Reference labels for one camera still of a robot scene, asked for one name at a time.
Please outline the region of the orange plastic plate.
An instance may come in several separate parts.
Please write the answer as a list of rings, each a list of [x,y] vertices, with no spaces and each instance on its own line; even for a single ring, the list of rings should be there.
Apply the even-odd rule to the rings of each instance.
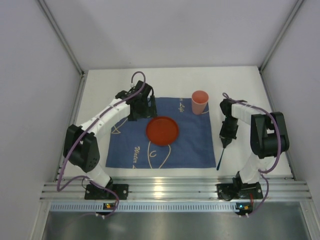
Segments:
[[[151,143],[163,147],[177,140],[179,126],[170,117],[158,116],[149,121],[145,133]]]

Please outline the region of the pink plastic cup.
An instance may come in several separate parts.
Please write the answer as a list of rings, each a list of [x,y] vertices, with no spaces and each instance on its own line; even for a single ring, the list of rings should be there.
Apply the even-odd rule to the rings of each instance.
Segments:
[[[201,115],[209,101],[209,95],[203,90],[195,91],[191,96],[191,108],[195,115]]]

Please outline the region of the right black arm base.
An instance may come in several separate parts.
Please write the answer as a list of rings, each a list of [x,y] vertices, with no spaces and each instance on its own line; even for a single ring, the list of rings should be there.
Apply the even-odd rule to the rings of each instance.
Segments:
[[[216,185],[219,200],[254,200],[262,199],[263,193],[261,185],[257,183],[244,184],[240,187],[234,186],[232,183],[220,183]]]

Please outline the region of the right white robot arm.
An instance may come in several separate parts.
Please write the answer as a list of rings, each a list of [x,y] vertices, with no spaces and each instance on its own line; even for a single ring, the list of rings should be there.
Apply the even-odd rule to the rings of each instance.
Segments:
[[[236,140],[238,121],[242,121],[250,127],[251,154],[231,183],[216,186],[218,198],[225,201],[262,199],[260,178],[275,169],[281,154],[290,147],[285,117],[281,112],[267,112],[244,100],[234,100],[227,96],[220,103],[220,109],[224,115],[219,133],[222,147],[226,148]]]

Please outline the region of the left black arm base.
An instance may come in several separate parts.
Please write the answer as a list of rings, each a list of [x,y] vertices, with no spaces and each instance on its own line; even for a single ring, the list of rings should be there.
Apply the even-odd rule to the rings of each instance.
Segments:
[[[96,185],[89,183],[85,187],[85,200],[116,200],[118,197],[120,200],[126,200],[129,194],[129,185],[122,183],[111,183],[106,186],[109,191],[97,187]]]

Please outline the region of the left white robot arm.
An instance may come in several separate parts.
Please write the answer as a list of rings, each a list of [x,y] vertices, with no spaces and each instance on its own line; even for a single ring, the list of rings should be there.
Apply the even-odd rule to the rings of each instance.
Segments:
[[[129,91],[122,90],[105,109],[79,126],[72,124],[66,131],[63,157],[82,170],[84,176],[106,188],[112,178],[106,173],[100,161],[107,159],[106,137],[111,128],[122,119],[138,119],[157,116],[153,88],[139,80]]]

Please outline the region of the aluminium frame rail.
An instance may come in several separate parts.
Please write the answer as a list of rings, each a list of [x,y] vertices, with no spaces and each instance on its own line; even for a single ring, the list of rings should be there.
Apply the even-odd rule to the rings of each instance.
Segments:
[[[217,185],[230,183],[229,178],[114,178],[115,184],[127,184],[129,201],[219,201]],[[267,200],[271,202],[310,201],[309,187],[305,181],[292,178],[271,178]],[[63,191],[58,192],[55,182],[46,182],[40,194],[43,201],[49,200],[83,200],[85,184],[81,180],[70,183]]]

